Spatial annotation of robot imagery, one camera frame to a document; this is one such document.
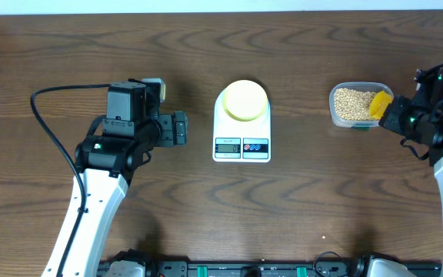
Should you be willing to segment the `yellow plastic scoop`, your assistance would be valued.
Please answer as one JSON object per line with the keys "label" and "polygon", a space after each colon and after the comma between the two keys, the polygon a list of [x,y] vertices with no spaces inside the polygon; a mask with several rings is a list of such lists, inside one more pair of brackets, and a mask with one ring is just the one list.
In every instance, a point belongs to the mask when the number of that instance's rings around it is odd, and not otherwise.
{"label": "yellow plastic scoop", "polygon": [[385,91],[380,91],[369,105],[369,116],[374,120],[380,120],[386,108],[392,103],[393,97]]}

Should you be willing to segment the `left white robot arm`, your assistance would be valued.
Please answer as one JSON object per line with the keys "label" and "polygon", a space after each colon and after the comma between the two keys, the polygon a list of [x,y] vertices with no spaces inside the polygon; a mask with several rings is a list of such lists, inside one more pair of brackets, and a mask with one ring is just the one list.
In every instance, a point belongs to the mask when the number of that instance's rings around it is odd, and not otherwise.
{"label": "left white robot arm", "polygon": [[149,163],[155,147],[185,145],[185,112],[162,114],[166,85],[160,78],[130,78],[105,85],[107,108],[94,119],[74,155],[69,155],[47,125],[75,175],[72,197],[43,274],[94,276],[118,210],[135,170]]}

